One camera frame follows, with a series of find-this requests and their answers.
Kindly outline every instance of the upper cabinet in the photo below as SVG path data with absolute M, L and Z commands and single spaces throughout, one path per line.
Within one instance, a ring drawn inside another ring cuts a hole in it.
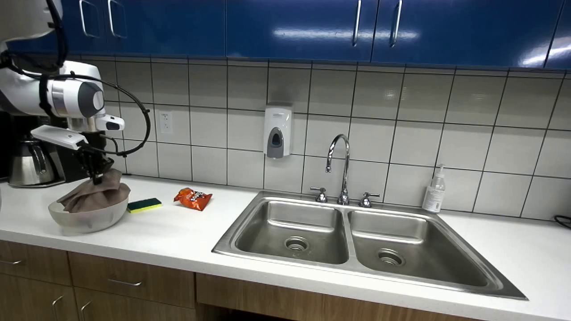
M 369 61 L 376 0 L 228 0 L 232 59 Z
M 571 69 L 571 0 L 564 3 L 551 43 L 547 69 Z
M 373 62 L 542 68 L 562 0 L 382 0 Z
M 223 57 L 225 0 L 62 0 L 73 55 Z M 53 52 L 34 39 L 39 52 Z

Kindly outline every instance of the white tiled wall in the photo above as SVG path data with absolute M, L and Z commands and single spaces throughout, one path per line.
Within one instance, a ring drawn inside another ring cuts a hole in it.
M 444 164 L 444 209 L 551 219 L 571 212 L 571 77 L 481 69 L 419 69 L 249 61 L 100 59 L 151 109 L 150 143 L 117 168 L 164 178 L 278 192 L 326 187 L 337 198 L 351 141 L 349 196 L 380 194 L 417 207 Z M 135 146 L 142 118 L 125 94 L 105 93 L 126 121 L 112 137 Z M 294 110 L 292 155 L 262 155 L 266 103 Z

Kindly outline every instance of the countertop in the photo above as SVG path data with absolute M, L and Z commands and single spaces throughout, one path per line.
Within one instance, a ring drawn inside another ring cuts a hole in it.
M 0 184 L 0 239 L 476 319 L 571 319 L 571 230 L 551 223 L 439 214 L 524 292 L 528 301 L 519 301 L 317 266 L 212 253 L 219 237 L 255 198 L 255 191 L 153 178 L 123 182 L 132 189 L 130 200 L 158 198 L 164 205 L 85 235 L 62 234 L 48 214 L 48 205 L 78 182 L 50 189 L 12 189 Z M 185 185 L 214 192 L 203 212 L 173 205 L 171 198 Z

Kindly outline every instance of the snack package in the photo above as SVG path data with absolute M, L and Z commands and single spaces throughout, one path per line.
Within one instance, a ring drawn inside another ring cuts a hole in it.
M 180 189 L 175 196 L 175 201 L 178 201 L 182 207 L 203 210 L 210 203 L 212 194 L 205 194 L 194 189 Z

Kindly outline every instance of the sink basin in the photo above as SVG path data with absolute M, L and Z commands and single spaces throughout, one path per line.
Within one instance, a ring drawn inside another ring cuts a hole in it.
M 235 235 L 233 246 L 292 260 L 342 264 L 348 260 L 340 212 L 280 200 L 260 201 Z
M 433 214 L 260 192 L 214 251 L 526 299 Z
M 369 269 L 465 287 L 501 287 L 437 221 L 382 210 L 353 210 L 348 217 L 357 258 Z

